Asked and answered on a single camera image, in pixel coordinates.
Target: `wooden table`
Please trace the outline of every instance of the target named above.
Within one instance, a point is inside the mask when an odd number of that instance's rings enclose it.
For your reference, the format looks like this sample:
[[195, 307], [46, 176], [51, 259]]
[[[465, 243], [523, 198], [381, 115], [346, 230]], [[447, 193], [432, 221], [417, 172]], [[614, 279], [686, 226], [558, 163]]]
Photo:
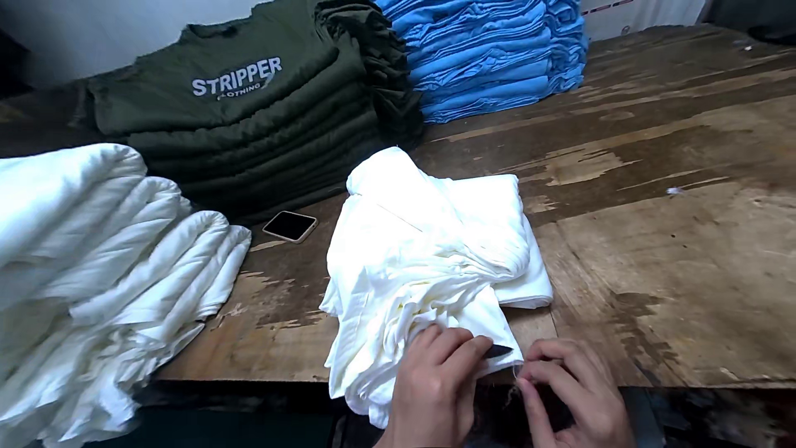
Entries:
[[[521, 346], [589, 340], [622, 385], [796, 385], [796, 51], [711, 26], [597, 42], [581, 88], [430, 127], [412, 158], [520, 178], [556, 291], [504, 308]], [[326, 381], [344, 200], [302, 210], [301, 245], [253, 228], [228, 303], [158, 378]]]

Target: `pile of white shirts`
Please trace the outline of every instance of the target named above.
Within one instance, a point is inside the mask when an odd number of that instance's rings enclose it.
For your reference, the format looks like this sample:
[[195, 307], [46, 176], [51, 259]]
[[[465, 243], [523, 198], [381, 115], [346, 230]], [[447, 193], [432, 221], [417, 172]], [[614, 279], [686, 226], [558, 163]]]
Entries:
[[0, 159], [0, 446], [124, 434], [131, 388], [232, 290], [251, 232], [131, 147]]
[[340, 320], [326, 360], [330, 396], [386, 427], [401, 356], [434, 323], [513, 349], [480, 375], [522, 364], [500, 306], [548, 305], [552, 288], [517, 176], [435, 179], [391, 147], [346, 186], [321, 303]]

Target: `white wall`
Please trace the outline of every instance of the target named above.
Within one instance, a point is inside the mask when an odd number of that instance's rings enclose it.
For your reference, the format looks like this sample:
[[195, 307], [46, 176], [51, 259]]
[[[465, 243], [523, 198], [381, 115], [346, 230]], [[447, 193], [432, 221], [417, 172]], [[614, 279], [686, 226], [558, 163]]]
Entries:
[[651, 26], [694, 25], [705, 0], [581, 0], [586, 35], [602, 41]]
[[31, 51], [26, 80], [44, 88], [128, 65], [188, 23], [247, 17], [262, 1], [0, 0], [0, 28]]

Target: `printed logo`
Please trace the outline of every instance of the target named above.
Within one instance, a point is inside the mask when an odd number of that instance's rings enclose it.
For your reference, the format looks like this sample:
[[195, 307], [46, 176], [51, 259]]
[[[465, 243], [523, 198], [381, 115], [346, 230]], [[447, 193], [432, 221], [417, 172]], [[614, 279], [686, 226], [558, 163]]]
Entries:
[[245, 95], [258, 88], [266, 88], [274, 79], [276, 72], [282, 71], [282, 60], [278, 57], [262, 59], [254, 64], [221, 75], [212, 80], [193, 80], [193, 94], [217, 95], [216, 100]]

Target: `black phone screen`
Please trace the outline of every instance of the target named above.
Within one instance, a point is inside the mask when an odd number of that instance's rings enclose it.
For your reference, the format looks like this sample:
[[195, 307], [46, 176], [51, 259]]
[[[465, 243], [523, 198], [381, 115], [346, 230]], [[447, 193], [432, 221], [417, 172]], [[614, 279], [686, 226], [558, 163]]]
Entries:
[[313, 222], [315, 222], [314, 218], [293, 214], [289, 211], [280, 211], [263, 227], [263, 230], [291, 240], [297, 240], [304, 235], [304, 232], [312, 226]]

